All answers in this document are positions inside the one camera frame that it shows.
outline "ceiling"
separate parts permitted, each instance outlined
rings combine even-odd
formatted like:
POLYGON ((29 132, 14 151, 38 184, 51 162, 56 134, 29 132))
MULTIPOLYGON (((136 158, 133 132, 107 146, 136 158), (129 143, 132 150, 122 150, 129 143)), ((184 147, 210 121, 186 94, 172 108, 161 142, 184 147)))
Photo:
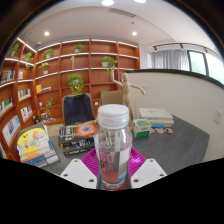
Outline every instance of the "ceiling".
POLYGON ((101 0, 65 0, 42 12, 20 33, 34 49, 51 43, 79 38, 101 38, 144 45, 193 43, 216 52, 206 33, 185 13, 162 0, 114 0, 105 7, 101 0), (119 9, 134 14, 110 12, 119 9))

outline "plastic bottle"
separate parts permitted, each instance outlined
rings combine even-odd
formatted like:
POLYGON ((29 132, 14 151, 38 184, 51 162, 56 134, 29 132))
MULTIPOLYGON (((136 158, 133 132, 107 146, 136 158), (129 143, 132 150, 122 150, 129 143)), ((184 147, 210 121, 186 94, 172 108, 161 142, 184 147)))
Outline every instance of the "plastic bottle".
POLYGON ((99 129, 94 142, 105 189, 120 188, 125 181, 132 147, 128 107, 108 104, 98 109, 99 129))

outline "green plant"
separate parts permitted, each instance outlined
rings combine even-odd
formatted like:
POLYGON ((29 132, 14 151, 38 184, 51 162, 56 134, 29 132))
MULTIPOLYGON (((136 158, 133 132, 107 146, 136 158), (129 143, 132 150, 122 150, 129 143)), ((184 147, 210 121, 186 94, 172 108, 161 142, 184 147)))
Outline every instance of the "green plant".
POLYGON ((12 48, 11 48, 11 50, 9 51, 9 57, 13 57, 13 56, 15 56, 15 57, 18 57, 18 55, 19 55, 19 44, 18 43, 16 43, 12 48))
POLYGON ((109 56, 104 56, 102 58, 102 62, 108 62, 108 66, 106 67, 107 70, 107 74, 110 74, 110 70, 111 68, 118 62, 117 60, 114 60, 113 58, 109 57, 109 56))
POLYGON ((80 94, 84 88, 82 76, 78 73, 74 73, 68 77, 68 84, 72 90, 72 94, 80 94))
POLYGON ((32 53, 29 52, 25 55, 25 59, 27 59, 27 61, 32 61, 33 60, 33 57, 32 57, 32 53))
POLYGON ((47 104, 46 104, 46 113, 48 114, 48 115, 50 115, 51 114, 51 111, 50 111, 50 107, 53 105, 53 104, 55 104, 54 102, 53 102, 53 99, 50 99, 50 100, 48 100, 47 101, 47 104))
POLYGON ((74 47, 74 50, 79 50, 79 52, 83 52, 84 51, 84 49, 85 49, 85 46, 84 45, 82 45, 82 44, 77 44, 77 45, 75 45, 75 47, 74 47))
POLYGON ((104 90, 104 89, 102 89, 100 95, 101 95, 102 93, 105 93, 105 92, 107 92, 107 91, 104 90))
POLYGON ((26 69, 29 69, 29 68, 30 68, 30 66, 28 64, 26 64, 26 69))
POLYGON ((39 68, 44 68, 44 70, 46 70, 49 65, 50 64, 48 62, 44 62, 42 63, 42 65, 39 66, 39 68))
POLYGON ((44 51, 44 53, 41 54, 41 55, 42 55, 43 58, 45 59, 47 54, 49 54, 50 57, 52 57, 52 56, 54 55, 54 50, 53 50, 53 48, 49 48, 49 49, 47 49, 47 50, 44 51))

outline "gray desk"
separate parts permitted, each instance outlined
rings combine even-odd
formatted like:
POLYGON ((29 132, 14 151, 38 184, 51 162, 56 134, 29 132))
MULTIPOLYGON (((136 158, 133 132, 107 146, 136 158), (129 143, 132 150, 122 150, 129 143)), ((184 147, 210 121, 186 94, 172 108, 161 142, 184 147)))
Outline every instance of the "gray desk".
MULTIPOLYGON (((175 116, 172 130, 173 134, 155 132, 149 137, 133 139, 133 148, 147 159, 154 158, 167 175, 201 163, 209 141, 207 133, 175 116)), ((81 159, 87 153, 65 156, 58 146, 58 136, 50 139, 60 161, 42 168, 48 172, 60 175, 72 159, 81 159)))

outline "wooden bookshelf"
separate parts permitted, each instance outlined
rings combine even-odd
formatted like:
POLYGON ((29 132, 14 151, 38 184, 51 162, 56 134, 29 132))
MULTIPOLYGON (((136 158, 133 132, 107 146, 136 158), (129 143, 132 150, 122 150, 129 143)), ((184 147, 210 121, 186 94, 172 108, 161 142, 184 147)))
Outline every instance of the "wooden bookshelf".
MULTIPOLYGON (((68 85, 68 77, 71 74, 79 73, 83 78, 84 89, 82 93, 90 93, 93 98, 95 116, 100 106, 100 94, 102 90, 113 91, 121 89, 110 80, 105 68, 102 67, 101 60, 104 56, 110 56, 118 61, 115 69, 115 79, 121 81, 121 74, 125 70, 139 69, 139 47, 119 41, 101 40, 101 39, 77 39, 68 40, 45 46, 42 49, 34 50, 28 43, 16 40, 20 45, 18 57, 6 57, 1 68, 3 71, 15 71, 15 79, 0 84, 0 102, 12 97, 13 106, 0 117, 0 130, 4 125, 17 115, 20 121, 21 129, 34 125, 33 116, 38 115, 41 120, 41 114, 46 110, 46 103, 53 98, 55 104, 50 108, 49 118, 56 118, 56 121, 45 122, 46 125, 63 123, 62 116, 62 98, 70 95, 72 91, 68 85), (74 52, 74 46, 82 44, 85 50, 79 54, 74 52), (54 55, 51 58, 44 59, 42 54, 45 50, 53 48, 54 55), (30 68, 26 69, 25 55, 32 52, 33 61, 29 61, 30 68), (43 73, 39 66, 48 62, 48 74, 43 73), (18 73, 23 73, 23 78, 18 79, 18 73), (42 85, 43 88, 51 87, 51 90, 36 93, 36 85, 42 85), (30 89, 31 96, 19 101, 18 91, 30 89), (32 113, 23 121, 21 109, 31 105, 32 113)), ((0 139, 6 152, 7 158, 20 161, 15 150, 18 132, 8 146, 4 140, 2 131, 0 139)))

